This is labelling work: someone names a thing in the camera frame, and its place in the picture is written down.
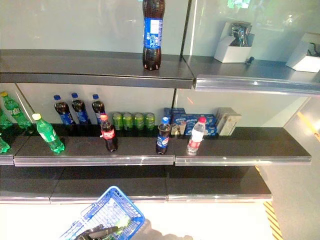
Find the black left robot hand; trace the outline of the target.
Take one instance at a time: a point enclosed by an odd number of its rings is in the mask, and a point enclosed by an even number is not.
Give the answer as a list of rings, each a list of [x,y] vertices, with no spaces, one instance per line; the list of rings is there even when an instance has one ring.
[[[78,235],[76,240],[103,240],[113,233],[120,230],[118,226],[105,227],[102,224],[85,230],[80,235]]]

